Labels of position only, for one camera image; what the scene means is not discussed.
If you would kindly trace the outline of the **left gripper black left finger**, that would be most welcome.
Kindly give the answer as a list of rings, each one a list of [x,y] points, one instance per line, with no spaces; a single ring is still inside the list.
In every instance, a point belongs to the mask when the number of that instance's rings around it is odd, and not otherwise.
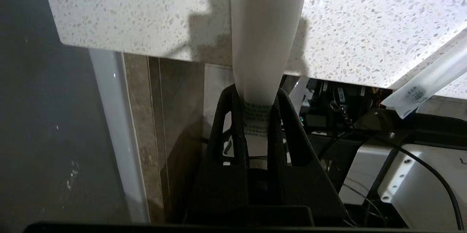
[[[217,102],[215,118],[188,202],[188,222],[240,222],[249,205],[249,167],[244,137],[240,97],[235,85],[225,88]],[[230,134],[234,158],[224,165],[223,127],[230,112]]]

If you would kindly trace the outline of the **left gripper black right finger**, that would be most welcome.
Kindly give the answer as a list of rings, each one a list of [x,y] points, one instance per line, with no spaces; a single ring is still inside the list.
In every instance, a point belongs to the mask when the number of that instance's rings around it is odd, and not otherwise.
[[[307,206],[311,214],[343,218],[345,206],[305,133],[290,97],[279,88],[267,130],[267,168],[285,205]]]

